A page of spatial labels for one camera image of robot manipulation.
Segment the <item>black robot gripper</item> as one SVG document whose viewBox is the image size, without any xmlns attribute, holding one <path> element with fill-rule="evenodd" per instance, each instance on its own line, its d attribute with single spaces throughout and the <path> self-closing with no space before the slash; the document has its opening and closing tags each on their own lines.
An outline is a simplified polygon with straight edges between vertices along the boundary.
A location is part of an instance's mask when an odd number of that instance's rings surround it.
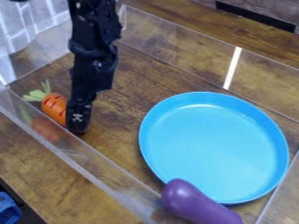
<svg viewBox="0 0 299 224">
<path fill-rule="evenodd" d="M 74 55 L 70 74 L 70 100 L 92 103 L 96 92 L 109 90 L 117 67 L 121 24 L 116 0 L 68 0 L 72 32 L 69 51 Z"/>
</svg>

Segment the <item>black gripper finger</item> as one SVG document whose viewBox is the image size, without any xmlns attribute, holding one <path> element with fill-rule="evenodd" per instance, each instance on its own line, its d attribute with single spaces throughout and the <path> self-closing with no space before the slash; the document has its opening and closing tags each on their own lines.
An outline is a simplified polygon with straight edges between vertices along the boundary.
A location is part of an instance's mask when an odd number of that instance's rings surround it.
<svg viewBox="0 0 299 224">
<path fill-rule="evenodd" d="M 73 101 L 66 103 L 65 127 L 73 133 L 85 133 L 89 129 L 92 105 L 78 105 Z"/>
</svg>

